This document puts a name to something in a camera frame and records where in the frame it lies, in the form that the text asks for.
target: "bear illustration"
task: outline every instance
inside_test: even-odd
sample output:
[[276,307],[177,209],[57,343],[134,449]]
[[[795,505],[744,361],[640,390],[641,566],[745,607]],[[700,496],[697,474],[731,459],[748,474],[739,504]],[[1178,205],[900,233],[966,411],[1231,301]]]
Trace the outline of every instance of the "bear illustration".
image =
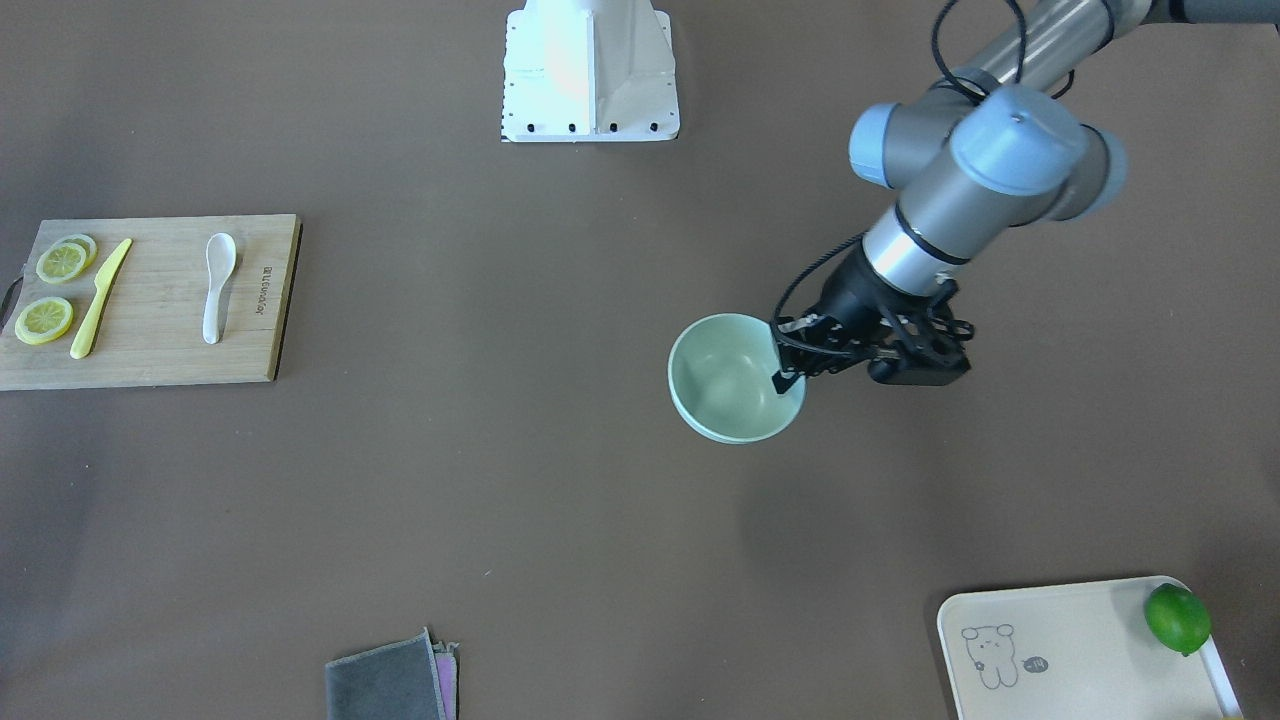
[[1012,625],[965,628],[960,630],[960,637],[964,638],[969,660],[973,660],[987,689],[1014,687],[1018,682],[1018,666],[1014,664]]

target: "spoon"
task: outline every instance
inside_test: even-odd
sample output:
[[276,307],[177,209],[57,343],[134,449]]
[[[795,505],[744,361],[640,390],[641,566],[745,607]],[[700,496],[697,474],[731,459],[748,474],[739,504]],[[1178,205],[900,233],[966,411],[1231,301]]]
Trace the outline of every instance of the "spoon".
[[205,342],[214,345],[221,338],[221,297],[227,278],[236,269],[236,240],[224,233],[215,233],[205,247],[205,261],[209,264],[209,297],[205,299]]

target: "folded cloth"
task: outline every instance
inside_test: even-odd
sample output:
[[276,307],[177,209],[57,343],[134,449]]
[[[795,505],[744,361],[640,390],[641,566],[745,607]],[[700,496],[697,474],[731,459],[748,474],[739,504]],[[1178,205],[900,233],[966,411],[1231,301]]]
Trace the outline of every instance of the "folded cloth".
[[457,720],[456,648],[424,629],[326,664],[329,720]]

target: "lemon slice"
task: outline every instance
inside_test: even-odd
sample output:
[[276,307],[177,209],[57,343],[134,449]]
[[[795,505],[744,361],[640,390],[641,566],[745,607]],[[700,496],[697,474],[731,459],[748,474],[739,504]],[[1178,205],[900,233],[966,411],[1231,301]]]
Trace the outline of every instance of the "lemon slice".
[[79,245],[81,247],[84,249],[84,255],[86,255],[86,258],[84,258],[84,265],[86,266],[92,265],[93,264],[93,259],[97,258],[97,242],[95,242],[93,238],[90,237],[90,236],[87,236],[87,234],[83,234],[83,233],[69,234],[69,236],[59,240],[54,245],[63,245],[64,242],[74,242],[76,245]]
[[56,243],[36,261],[36,274],[50,284],[64,283],[88,265],[88,252],[74,242]]
[[23,307],[14,322],[14,334],[27,345],[45,345],[58,340],[72,327],[76,314],[65,297],[46,297]]

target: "wooden cutting board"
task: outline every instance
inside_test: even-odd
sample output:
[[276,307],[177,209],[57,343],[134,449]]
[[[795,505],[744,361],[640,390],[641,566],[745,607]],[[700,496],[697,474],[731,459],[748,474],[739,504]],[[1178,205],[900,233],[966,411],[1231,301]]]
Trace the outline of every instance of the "wooden cutting board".
[[[0,332],[0,389],[274,379],[301,229],[297,215],[45,220],[27,260],[22,295]],[[201,332],[209,292],[205,246],[218,232],[236,238],[238,263],[223,293],[221,342],[207,345]],[[73,233],[97,241],[97,258],[72,281],[41,281],[36,261]],[[73,360],[72,338],[93,299],[93,275],[127,237],[133,247],[115,275],[93,351]],[[46,345],[23,343],[13,329],[18,314],[49,296],[70,301],[70,329]]]

